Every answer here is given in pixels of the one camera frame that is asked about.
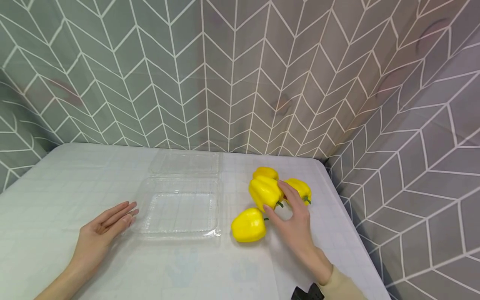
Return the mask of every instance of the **white tablecloth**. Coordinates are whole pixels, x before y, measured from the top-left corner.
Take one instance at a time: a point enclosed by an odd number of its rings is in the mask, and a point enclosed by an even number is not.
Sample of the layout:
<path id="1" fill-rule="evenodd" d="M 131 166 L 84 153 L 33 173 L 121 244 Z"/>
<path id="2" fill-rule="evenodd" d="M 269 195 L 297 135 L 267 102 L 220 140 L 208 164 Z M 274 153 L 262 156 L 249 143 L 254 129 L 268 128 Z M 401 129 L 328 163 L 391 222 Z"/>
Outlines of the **white tablecloth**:
<path id="1" fill-rule="evenodd" d="M 133 201 L 158 151 L 96 144 L 59 146 L 0 195 L 0 295 L 32 299 L 68 263 L 78 229 L 107 208 Z M 311 158 L 223 154 L 220 237 L 139 242 L 127 232 L 79 299 L 283 299 L 313 282 L 271 225 L 258 243 L 238 244 L 230 223 L 253 206 L 258 166 L 312 188 L 312 234 L 370 300 L 390 299 L 323 165 Z M 277 212 L 288 217 L 288 206 Z"/>

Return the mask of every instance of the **forearm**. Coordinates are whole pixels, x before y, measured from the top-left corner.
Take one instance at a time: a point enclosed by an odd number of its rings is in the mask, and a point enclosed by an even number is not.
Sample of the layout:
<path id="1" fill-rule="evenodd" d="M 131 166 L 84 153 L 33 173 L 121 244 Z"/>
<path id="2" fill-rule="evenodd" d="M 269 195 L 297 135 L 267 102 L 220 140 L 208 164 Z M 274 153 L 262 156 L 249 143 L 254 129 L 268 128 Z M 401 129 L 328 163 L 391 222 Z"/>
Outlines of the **forearm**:
<path id="1" fill-rule="evenodd" d="M 325 299 L 328 300 L 365 300 L 363 293 L 351 278 L 336 269 L 324 252 L 315 247 L 305 265 L 313 273 Z"/>
<path id="2" fill-rule="evenodd" d="M 87 276 L 68 266 L 35 300 L 71 299 L 87 280 Z"/>
<path id="3" fill-rule="evenodd" d="M 320 248 L 315 247 L 311 254 L 302 260 L 320 285 L 324 286 L 328 283 L 332 276 L 333 265 Z"/>

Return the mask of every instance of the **plastic clamshell box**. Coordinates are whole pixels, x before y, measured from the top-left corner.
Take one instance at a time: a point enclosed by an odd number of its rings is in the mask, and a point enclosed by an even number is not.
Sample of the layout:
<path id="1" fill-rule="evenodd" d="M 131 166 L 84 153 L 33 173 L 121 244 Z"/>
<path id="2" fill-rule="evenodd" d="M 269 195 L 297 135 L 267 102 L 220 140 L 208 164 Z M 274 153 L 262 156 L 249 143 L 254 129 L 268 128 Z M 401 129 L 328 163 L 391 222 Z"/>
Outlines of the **plastic clamshell box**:
<path id="1" fill-rule="evenodd" d="M 133 231 L 146 240 L 219 236 L 220 170 L 221 153 L 159 151 L 135 195 Z"/>

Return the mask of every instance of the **bell pepper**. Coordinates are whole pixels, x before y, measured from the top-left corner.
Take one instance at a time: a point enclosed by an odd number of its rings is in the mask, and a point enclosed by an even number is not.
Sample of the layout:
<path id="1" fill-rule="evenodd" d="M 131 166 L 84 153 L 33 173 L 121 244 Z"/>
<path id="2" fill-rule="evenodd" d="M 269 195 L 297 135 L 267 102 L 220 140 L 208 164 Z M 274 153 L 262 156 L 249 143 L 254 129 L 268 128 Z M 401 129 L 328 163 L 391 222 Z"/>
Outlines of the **bell pepper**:
<path id="1" fill-rule="evenodd" d="M 257 178 L 260 175 L 278 180 L 278 173 L 274 169 L 269 167 L 258 167 L 257 170 L 253 173 L 253 179 Z"/>
<path id="2" fill-rule="evenodd" d="M 260 240 L 267 233 L 264 217 L 256 207 L 244 210 L 231 225 L 233 237 L 241 243 Z"/>
<path id="3" fill-rule="evenodd" d="M 312 204 L 312 191 L 305 182 L 295 178 L 290 178 L 288 180 L 285 180 L 285 182 L 299 192 L 300 198 L 303 199 L 303 203 L 305 205 Z"/>
<path id="4" fill-rule="evenodd" d="M 284 194 L 278 187 L 277 181 L 273 178 L 268 178 L 263 175 L 257 176 L 250 181 L 248 191 L 253 201 L 255 201 L 255 204 L 257 204 L 258 209 L 263 213 L 265 212 L 264 204 L 272 209 L 275 209 L 277 205 L 283 207 L 281 201 L 283 200 Z"/>

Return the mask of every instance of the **hand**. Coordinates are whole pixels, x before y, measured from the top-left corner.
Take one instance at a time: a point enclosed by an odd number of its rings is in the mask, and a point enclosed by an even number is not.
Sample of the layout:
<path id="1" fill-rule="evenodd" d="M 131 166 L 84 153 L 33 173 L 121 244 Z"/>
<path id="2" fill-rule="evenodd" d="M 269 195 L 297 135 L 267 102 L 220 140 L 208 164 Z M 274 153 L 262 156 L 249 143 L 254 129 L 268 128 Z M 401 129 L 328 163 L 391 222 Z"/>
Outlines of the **hand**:
<path id="1" fill-rule="evenodd" d="M 104 211 L 80 229 L 75 252 L 67 269 L 73 270 L 86 279 L 98 270 L 115 237 L 135 222 L 137 202 L 123 202 Z"/>
<path id="2" fill-rule="evenodd" d="M 135 222 L 137 202 L 123 202 L 104 211 L 80 229 L 67 268 L 35 300 L 67 300 L 98 270 L 115 237 Z"/>
<path id="3" fill-rule="evenodd" d="M 278 187 L 288 199 L 292 207 L 293 216 L 284 221 L 267 205 L 264 205 L 265 213 L 278 229 L 285 244 L 287 244 L 296 257 L 311 270 L 319 283 L 324 285 L 332 275 L 333 265 L 323 251 L 313 243 L 308 207 L 303 204 L 303 200 L 300 198 L 297 190 L 289 184 L 279 180 Z"/>

